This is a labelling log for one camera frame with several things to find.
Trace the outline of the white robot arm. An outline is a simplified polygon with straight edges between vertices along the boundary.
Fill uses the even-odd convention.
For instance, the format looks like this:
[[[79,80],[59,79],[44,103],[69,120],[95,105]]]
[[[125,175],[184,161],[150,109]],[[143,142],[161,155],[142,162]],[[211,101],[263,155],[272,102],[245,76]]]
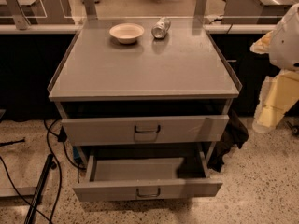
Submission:
[[[254,42],[250,51],[268,53],[270,63],[280,69],[274,77],[265,77],[252,124],[254,131],[269,133],[299,101],[299,4],[293,5],[272,31]]]

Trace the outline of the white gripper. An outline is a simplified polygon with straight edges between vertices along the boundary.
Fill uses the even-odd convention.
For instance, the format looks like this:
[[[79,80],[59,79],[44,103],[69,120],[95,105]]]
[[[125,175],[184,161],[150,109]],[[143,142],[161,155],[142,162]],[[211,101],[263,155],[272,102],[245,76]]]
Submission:
[[[285,113],[299,101],[299,74],[281,70],[275,77],[267,77],[259,94],[253,130],[270,133],[275,130]]]

